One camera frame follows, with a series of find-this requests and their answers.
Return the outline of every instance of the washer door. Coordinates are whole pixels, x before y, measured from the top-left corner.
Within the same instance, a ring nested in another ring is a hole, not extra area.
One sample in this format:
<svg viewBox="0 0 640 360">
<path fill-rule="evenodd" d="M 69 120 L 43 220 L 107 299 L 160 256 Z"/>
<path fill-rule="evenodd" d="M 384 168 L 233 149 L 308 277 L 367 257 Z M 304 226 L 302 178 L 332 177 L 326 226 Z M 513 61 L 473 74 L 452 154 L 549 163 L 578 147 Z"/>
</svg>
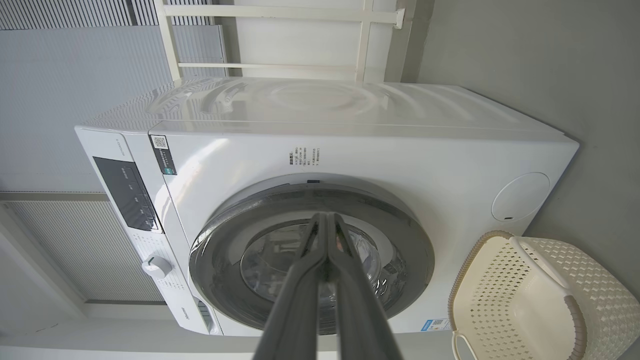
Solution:
<svg viewBox="0 0 640 360">
<path fill-rule="evenodd" d="M 217 310 L 263 329 L 313 214 L 334 211 L 350 226 L 371 286 L 391 317 L 409 306 L 433 273 L 433 248 L 406 212 L 349 186 L 285 184 L 241 200 L 209 221 L 189 259 L 191 278 Z M 335 289 L 319 292 L 320 334 L 335 334 Z"/>
</svg>

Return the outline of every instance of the white metal frame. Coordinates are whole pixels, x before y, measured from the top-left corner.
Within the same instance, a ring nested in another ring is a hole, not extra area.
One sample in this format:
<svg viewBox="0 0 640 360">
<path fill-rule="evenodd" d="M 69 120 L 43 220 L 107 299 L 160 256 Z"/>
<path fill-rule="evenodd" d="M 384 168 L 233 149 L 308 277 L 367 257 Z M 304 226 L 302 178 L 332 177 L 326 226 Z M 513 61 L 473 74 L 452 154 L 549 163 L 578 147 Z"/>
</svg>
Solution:
<svg viewBox="0 0 640 360">
<path fill-rule="evenodd" d="M 363 81 L 371 23 L 392 24 L 394 28 L 401 29 L 404 20 L 404 9 L 399 9 L 396 12 L 375 12 L 373 11 L 373 0 L 364 0 L 362 10 L 291 8 L 280 6 L 168 5 L 165 4 L 165 1 L 166 0 L 154 0 L 154 3 L 158 16 L 158 24 L 160 25 L 160 33 L 162 34 L 164 51 L 169 63 L 171 77 L 174 81 L 182 77 L 181 68 L 183 67 L 352 70 L 355 73 L 355 81 Z M 178 59 L 171 21 L 168 20 L 168 17 L 171 16 L 272 17 L 280 19 L 355 21 L 360 23 L 358 57 L 354 67 L 243 63 L 181 63 Z"/>
</svg>

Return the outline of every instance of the basket handle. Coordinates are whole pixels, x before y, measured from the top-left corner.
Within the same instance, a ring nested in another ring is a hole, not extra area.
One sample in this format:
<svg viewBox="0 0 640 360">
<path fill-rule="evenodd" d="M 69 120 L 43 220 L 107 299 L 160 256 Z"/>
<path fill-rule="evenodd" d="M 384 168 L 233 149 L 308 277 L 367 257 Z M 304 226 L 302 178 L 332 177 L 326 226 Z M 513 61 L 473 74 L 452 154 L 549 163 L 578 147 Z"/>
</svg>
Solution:
<svg viewBox="0 0 640 360">
<path fill-rule="evenodd" d="M 512 237 L 509 240 L 513 248 L 518 252 L 522 260 L 524 260 L 524 262 L 529 265 L 529 268 L 531 268 L 531 270 L 539 273 L 557 290 L 565 294 L 564 303 L 571 313 L 571 318 L 573 319 L 573 328 L 575 329 L 575 342 L 573 343 L 573 352 L 571 352 L 571 355 L 569 355 L 569 358 L 567 360 L 582 360 L 587 349 L 587 325 L 584 321 L 582 310 L 580 310 L 580 306 L 575 300 L 575 297 L 573 297 L 573 295 L 569 292 L 569 289 L 564 284 L 556 281 L 553 277 L 551 277 L 551 275 L 549 275 L 544 269 L 542 269 L 542 267 L 540 267 L 540 265 L 535 262 L 535 260 L 531 258 L 529 253 L 522 248 L 522 245 L 520 244 L 518 239 Z"/>
<path fill-rule="evenodd" d="M 474 349 L 471 347 L 471 344 L 469 343 L 469 340 L 467 340 L 467 337 L 460 334 L 457 330 L 454 331 L 453 335 L 451 336 L 451 347 L 453 348 L 453 356 L 456 358 L 456 360 L 460 360 L 460 353 L 458 353 L 458 344 L 456 343 L 456 340 L 458 338 L 463 338 L 465 340 L 465 343 L 467 343 L 467 347 L 469 348 L 469 350 L 471 350 L 471 355 L 474 356 L 475 360 L 478 360 L 478 357 L 476 356 L 476 352 L 474 352 Z"/>
<path fill-rule="evenodd" d="M 569 355 L 568 360 L 582 360 L 587 351 L 587 323 L 584 321 L 584 315 L 573 295 L 565 296 L 564 303 L 569 308 L 573 318 L 573 328 L 575 329 L 573 352 Z"/>
</svg>

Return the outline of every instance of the front-loading washer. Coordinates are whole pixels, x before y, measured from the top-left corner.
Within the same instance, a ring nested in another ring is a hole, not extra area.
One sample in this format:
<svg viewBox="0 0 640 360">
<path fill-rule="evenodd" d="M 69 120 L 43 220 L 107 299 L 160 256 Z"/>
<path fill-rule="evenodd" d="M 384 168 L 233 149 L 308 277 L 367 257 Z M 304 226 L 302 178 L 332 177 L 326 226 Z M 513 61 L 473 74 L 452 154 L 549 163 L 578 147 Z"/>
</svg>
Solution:
<svg viewBox="0 0 640 360">
<path fill-rule="evenodd" d="M 182 79 L 76 131 L 180 326 L 227 336 L 261 334 L 318 211 L 392 330 L 431 329 L 476 240 L 522 234 L 578 147 L 457 86 L 292 79 Z"/>
</svg>

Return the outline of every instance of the gray wall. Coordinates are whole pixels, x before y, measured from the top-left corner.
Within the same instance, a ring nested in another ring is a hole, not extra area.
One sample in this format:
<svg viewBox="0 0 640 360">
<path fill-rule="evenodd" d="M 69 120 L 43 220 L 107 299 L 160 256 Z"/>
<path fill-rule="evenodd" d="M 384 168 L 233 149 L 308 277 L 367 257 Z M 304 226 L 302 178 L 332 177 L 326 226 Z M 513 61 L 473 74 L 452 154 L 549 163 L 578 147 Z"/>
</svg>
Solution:
<svg viewBox="0 0 640 360">
<path fill-rule="evenodd" d="M 182 61 L 223 61 L 218 26 L 174 30 Z M 171 81 L 158 27 L 0 31 L 0 49 L 0 191 L 103 192 L 74 125 Z"/>
<path fill-rule="evenodd" d="M 640 2 L 439 0 L 419 82 L 461 85 L 580 151 L 527 230 L 573 243 L 640 297 Z M 639 359 L 640 342 L 621 357 Z"/>
</svg>

